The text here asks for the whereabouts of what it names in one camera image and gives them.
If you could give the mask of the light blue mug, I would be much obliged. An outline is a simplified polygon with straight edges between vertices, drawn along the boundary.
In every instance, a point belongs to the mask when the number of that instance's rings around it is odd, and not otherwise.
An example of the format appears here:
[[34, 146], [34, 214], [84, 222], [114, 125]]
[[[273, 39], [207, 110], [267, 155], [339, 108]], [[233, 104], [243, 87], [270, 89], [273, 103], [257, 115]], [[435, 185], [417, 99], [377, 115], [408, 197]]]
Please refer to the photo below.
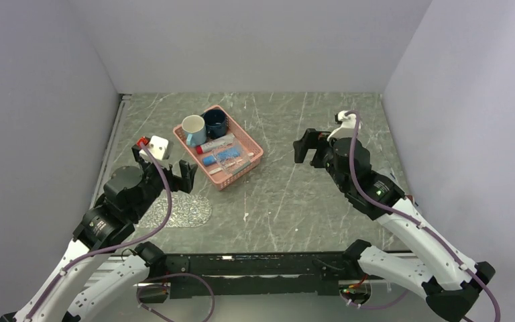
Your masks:
[[182, 130], [186, 136], [186, 145], [196, 147], [207, 141], [205, 120], [200, 115], [189, 115], [182, 121]]

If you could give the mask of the dark blue mug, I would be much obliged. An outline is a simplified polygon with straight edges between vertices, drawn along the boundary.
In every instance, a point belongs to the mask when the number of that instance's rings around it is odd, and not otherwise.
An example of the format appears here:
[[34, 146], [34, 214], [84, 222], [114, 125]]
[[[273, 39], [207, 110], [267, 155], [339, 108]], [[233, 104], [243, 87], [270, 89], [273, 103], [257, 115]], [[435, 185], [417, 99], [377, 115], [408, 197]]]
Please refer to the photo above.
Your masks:
[[202, 114], [205, 121], [207, 137], [211, 140], [227, 134], [227, 116], [221, 109], [210, 109]]

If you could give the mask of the clear textured oval tray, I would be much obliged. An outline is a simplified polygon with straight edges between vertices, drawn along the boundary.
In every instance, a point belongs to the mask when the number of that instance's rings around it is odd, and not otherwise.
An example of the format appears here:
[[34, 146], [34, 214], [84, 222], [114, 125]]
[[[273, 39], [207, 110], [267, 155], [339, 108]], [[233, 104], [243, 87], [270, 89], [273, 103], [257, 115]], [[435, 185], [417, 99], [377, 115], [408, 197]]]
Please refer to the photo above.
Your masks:
[[[156, 228], [166, 216], [168, 200], [166, 194], [158, 197], [142, 219], [138, 228]], [[165, 227], [195, 228], [204, 225], [212, 214], [210, 200], [201, 195], [190, 195], [183, 192], [172, 194], [172, 213]]]

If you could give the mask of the clear plastic toothbrush case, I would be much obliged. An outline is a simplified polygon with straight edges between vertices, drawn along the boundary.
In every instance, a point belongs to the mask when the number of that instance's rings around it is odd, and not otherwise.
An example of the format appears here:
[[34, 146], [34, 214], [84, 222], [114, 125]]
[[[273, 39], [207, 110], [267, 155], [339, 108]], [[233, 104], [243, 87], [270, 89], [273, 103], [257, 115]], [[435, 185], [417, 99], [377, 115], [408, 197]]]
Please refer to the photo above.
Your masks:
[[254, 157], [254, 153], [245, 148], [238, 141], [234, 141], [232, 144], [228, 144], [226, 146], [221, 146], [215, 150], [210, 151], [207, 155], [217, 154], [223, 150], [229, 148], [238, 148], [240, 150], [240, 156], [233, 159], [228, 159], [223, 162], [217, 162], [216, 164], [212, 164], [210, 166], [205, 166], [210, 175], [216, 174], [225, 174], [225, 175], [234, 175], [238, 172], [242, 171], [246, 166], [251, 164], [251, 159]]

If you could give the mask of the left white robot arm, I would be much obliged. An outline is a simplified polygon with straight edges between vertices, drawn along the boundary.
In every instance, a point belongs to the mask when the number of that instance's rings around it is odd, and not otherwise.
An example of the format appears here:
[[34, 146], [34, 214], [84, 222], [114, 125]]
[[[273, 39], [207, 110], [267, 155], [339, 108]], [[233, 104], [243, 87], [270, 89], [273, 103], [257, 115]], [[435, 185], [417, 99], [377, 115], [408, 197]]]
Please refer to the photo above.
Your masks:
[[[112, 299], [133, 277], [155, 282], [166, 272], [165, 254], [150, 238], [165, 228], [173, 208], [172, 193], [190, 193], [196, 165], [180, 161], [180, 175], [165, 168], [166, 149], [144, 144], [132, 148], [136, 166], [114, 171], [103, 193], [76, 226], [62, 259], [37, 293], [20, 310], [0, 316], [0, 321], [84, 321]], [[149, 233], [130, 239], [156, 199], [164, 193], [167, 210], [162, 222]], [[116, 272], [91, 288], [86, 282], [121, 248], [136, 246], [135, 255]]]

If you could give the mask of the pink perforated plastic basket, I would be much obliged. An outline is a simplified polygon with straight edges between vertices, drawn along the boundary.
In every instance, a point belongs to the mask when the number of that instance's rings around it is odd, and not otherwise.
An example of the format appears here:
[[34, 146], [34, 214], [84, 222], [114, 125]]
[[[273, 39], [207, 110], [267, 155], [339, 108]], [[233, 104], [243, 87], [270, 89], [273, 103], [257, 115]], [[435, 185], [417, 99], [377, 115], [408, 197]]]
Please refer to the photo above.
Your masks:
[[173, 133], [182, 147], [220, 191], [255, 168], [264, 154], [263, 148], [230, 114], [227, 113], [225, 117], [227, 134], [233, 134], [233, 143], [219, 146], [202, 154], [199, 154], [196, 148], [188, 146], [187, 135], [181, 125], [177, 125], [173, 129]]

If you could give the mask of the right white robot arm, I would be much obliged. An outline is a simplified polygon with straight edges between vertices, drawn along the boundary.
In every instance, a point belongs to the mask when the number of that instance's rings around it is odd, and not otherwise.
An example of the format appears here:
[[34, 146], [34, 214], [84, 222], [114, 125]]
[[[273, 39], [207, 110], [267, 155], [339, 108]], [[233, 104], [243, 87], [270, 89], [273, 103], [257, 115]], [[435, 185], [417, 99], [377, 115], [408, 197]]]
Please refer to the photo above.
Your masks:
[[372, 169], [370, 152], [361, 142], [307, 129], [292, 146], [295, 163], [304, 162], [314, 150], [310, 165], [326, 170], [354, 209], [392, 232], [418, 258], [412, 262], [392, 256], [358, 239], [343, 252], [344, 273], [350, 278], [384, 278], [417, 294], [443, 320], [466, 320], [494, 277], [494, 267], [445, 241], [392, 178]]

